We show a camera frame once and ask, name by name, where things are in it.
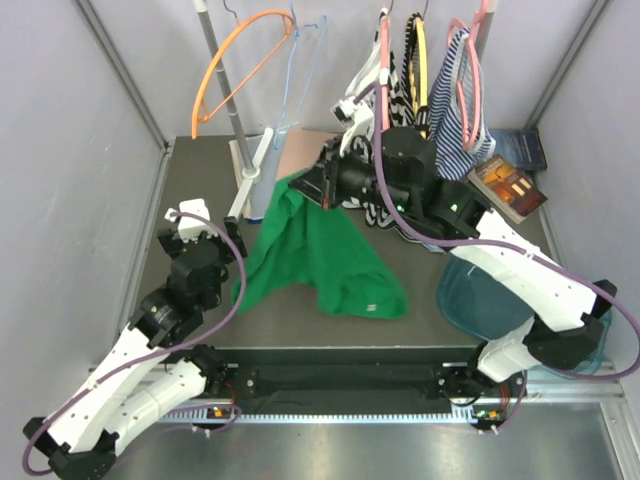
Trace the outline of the green tank top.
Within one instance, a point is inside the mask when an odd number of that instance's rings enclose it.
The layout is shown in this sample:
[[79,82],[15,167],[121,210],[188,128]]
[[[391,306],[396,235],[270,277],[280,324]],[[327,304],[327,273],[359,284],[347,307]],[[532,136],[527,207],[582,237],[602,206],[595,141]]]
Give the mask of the green tank top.
[[244,261],[246,280],[231,290],[248,311],[292,285],[316,292],[317,308],[334,316],[397,319],[409,312],[407,291],[340,208],[323,210],[277,181],[257,237]]

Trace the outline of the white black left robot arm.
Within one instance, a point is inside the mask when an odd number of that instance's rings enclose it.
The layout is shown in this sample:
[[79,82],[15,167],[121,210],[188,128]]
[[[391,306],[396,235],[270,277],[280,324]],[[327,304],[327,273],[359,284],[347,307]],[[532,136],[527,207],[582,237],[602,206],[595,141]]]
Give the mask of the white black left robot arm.
[[[157,238],[170,257],[165,282],[140,302],[109,353],[78,391],[23,428],[22,466],[29,476],[101,479],[127,446],[185,401],[229,388],[228,365],[205,335],[192,334],[222,300],[228,266],[246,272],[246,247],[235,218],[218,227],[198,214],[173,212]],[[38,451],[48,467],[30,464]]]

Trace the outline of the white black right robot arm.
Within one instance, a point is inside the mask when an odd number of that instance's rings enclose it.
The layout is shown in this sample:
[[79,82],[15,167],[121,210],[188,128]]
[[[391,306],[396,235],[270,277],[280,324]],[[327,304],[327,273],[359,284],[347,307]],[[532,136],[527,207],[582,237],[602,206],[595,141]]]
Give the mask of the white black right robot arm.
[[386,209],[410,234],[480,269],[531,310],[519,326],[478,347],[466,372],[474,393],[490,395],[512,375],[538,366],[569,373],[596,352],[613,284],[584,285],[562,273],[479,192],[440,177],[435,146],[416,130],[375,135],[371,161],[341,153],[340,143],[327,142],[290,187],[324,210],[350,199]]

